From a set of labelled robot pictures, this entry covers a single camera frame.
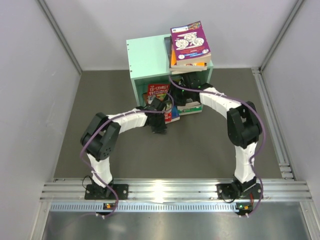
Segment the light teal thin book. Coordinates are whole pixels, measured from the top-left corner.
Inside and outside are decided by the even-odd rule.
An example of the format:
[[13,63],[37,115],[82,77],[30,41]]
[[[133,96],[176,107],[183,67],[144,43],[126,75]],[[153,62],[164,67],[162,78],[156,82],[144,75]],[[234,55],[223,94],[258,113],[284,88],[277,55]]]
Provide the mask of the light teal thin book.
[[185,105],[177,106],[177,109],[179,111],[186,111],[194,108],[199,108],[200,106],[201,104],[198,101],[193,100],[192,98],[187,98]]

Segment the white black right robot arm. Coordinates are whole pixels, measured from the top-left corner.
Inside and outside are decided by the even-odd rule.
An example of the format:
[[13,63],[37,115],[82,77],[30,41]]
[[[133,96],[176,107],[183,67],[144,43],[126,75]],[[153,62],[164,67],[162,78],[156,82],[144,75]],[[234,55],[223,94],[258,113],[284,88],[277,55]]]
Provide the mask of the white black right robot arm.
[[219,92],[209,83],[183,77],[182,85],[169,78],[170,83],[200,104],[207,106],[226,119],[227,136],[235,148],[235,171],[231,183],[220,187],[218,198],[226,203],[250,195],[257,185],[255,171],[256,148],[264,126],[255,105]]

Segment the Jane Eyre sunset cover book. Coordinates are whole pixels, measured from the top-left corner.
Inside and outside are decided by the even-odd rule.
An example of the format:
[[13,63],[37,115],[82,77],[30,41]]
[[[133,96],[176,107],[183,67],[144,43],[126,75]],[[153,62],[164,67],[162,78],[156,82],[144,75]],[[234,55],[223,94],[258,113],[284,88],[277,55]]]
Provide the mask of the Jane Eyre sunset cover book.
[[180,119],[180,114],[178,111],[178,108],[176,106],[173,106],[171,109],[171,122],[178,121]]

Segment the dark blue paperback book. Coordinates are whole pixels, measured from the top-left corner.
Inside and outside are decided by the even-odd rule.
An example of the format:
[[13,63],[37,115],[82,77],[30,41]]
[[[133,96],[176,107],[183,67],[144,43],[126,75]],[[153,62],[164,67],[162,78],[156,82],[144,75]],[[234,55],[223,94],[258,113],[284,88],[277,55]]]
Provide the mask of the dark blue paperback book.
[[192,72],[202,72],[202,71],[206,71],[207,69],[208,67],[206,65],[205,66],[187,65],[186,67],[182,67],[182,68],[170,68],[169,71],[173,75],[177,75],[177,74],[192,73]]

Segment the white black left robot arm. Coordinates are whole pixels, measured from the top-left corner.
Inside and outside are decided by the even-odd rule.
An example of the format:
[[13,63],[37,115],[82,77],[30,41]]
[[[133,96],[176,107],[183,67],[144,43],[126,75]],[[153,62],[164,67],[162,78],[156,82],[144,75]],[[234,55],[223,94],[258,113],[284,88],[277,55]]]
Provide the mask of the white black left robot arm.
[[91,181],[85,187],[85,200],[126,200],[129,185],[114,183],[111,173],[110,157],[115,149],[120,134],[145,126],[149,126],[153,133],[166,132],[165,112],[171,108],[167,103],[154,98],[146,106],[138,106],[128,112],[115,115],[97,113],[84,131],[80,143],[82,150],[80,158],[87,155],[86,163],[91,171]]

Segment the Roald Dahl Charlie book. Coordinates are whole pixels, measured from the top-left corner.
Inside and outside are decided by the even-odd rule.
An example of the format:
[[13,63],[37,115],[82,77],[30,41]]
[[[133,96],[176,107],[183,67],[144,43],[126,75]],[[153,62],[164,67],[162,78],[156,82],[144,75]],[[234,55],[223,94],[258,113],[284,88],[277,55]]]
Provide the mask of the Roald Dahl Charlie book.
[[175,51],[171,51],[171,57],[170,57],[170,64],[169,64],[169,69],[171,71],[177,70],[177,69],[201,69],[201,70],[206,70],[207,69],[207,62],[196,62],[196,63],[188,63],[188,64],[182,64],[178,65],[177,63],[177,58]]

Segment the dark brown Edward Tulane book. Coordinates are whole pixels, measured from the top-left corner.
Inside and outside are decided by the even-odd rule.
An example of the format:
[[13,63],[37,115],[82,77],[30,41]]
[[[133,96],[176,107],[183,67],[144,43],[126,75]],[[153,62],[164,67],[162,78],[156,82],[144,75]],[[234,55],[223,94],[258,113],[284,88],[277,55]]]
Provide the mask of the dark brown Edward Tulane book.
[[172,46],[172,38],[170,36],[167,36],[164,38],[164,45],[167,51],[171,50]]

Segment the red Treehouse paperback book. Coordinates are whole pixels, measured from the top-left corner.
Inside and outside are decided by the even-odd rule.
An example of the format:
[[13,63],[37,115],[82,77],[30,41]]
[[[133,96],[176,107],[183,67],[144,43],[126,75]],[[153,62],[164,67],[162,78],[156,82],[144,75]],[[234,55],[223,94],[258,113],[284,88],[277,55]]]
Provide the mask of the red Treehouse paperback book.
[[166,124],[170,123],[172,120],[172,101],[167,95],[170,89],[170,84],[168,83],[153,83],[149,84],[147,88],[147,103],[151,104],[154,98],[159,99],[164,102],[164,121]]

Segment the purple paperback book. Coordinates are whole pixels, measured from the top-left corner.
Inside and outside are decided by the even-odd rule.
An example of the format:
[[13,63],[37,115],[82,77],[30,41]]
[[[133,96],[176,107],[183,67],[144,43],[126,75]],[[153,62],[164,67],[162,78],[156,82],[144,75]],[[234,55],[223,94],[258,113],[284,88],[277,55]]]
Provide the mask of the purple paperback book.
[[211,49],[201,21],[170,29],[172,46],[178,66],[211,61]]

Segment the green paperback book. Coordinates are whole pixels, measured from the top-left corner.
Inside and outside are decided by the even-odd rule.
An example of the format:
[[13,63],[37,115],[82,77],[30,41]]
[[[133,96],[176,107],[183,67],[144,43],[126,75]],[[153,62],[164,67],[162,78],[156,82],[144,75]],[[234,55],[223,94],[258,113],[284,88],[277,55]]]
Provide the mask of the green paperback book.
[[202,111],[203,111],[203,106],[202,105],[198,105],[198,106],[193,106],[193,107],[190,107],[190,108],[179,109],[178,113],[179,113],[180,116],[183,116],[183,115],[201,113]]

